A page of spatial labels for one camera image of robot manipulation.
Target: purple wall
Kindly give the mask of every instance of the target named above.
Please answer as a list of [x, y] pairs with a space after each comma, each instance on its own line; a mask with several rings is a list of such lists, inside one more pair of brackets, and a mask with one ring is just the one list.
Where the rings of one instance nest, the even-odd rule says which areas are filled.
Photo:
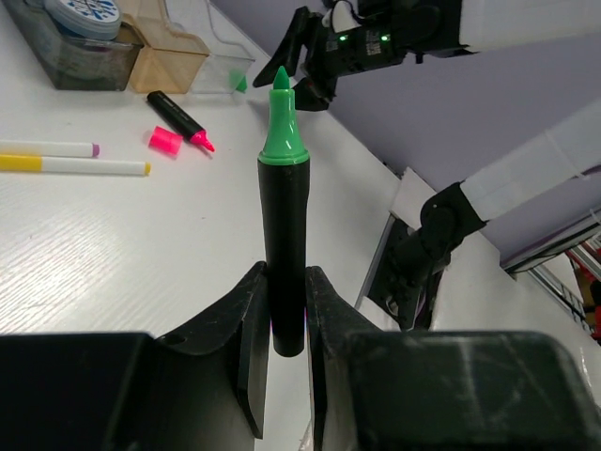
[[[268, 53], [296, 8], [320, 6], [318, 0], [213, 3]], [[440, 190], [601, 97], [599, 49], [601, 35], [594, 35], [427, 58], [421, 66], [408, 60], [342, 78], [331, 112], [391, 168], [411, 166]], [[601, 176], [572, 180], [491, 223], [485, 235], [506, 256], [597, 205]]]

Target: green marker section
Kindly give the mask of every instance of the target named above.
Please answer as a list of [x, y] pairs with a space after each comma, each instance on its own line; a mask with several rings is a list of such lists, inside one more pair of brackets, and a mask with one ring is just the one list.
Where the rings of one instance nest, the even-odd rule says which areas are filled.
[[294, 89], [283, 67], [280, 67], [270, 91], [270, 128], [259, 161], [264, 164], [287, 166], [309, 160], [297, 126]]

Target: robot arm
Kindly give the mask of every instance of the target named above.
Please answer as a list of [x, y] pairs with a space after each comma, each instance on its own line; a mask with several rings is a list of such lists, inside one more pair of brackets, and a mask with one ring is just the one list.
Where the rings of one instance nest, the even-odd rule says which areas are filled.
[[343, 4], [335, 1], [327, 18], [297, 9], [254, 86], [272, 83], [280, 66], [295, 75], [304, 46], [297, 109], [321, 111], [335, 97], [339, 77], [398, 65], [408, 54], [421, 64], [426, 55], [461, 56], [601, 31], [601, 2], [594, 0], [358, 0], [352, 28], [334, 19]]

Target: blue and white container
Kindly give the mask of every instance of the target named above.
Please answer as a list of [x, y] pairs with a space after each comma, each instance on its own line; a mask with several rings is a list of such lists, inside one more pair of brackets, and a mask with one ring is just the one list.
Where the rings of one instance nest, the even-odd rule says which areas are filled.
[[122, 16], [116, 0], [44, 0], [44, 7], [72, 35], [113, 40], [119, 33]]

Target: white marker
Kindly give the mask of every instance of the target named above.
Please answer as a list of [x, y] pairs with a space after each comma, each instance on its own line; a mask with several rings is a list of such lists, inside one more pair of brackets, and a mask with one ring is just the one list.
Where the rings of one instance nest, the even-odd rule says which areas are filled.
[[65, 174], [143, 177], [150, 174], [150, 167], [150, 163], [145, 162], [0, 155], [1, 172], [58, 172]]
[[0, 140], [0, 155], [38, 155], [40, 157], [98, 157], [100, 146], [92, 143], [45, 143], [42, 141]]

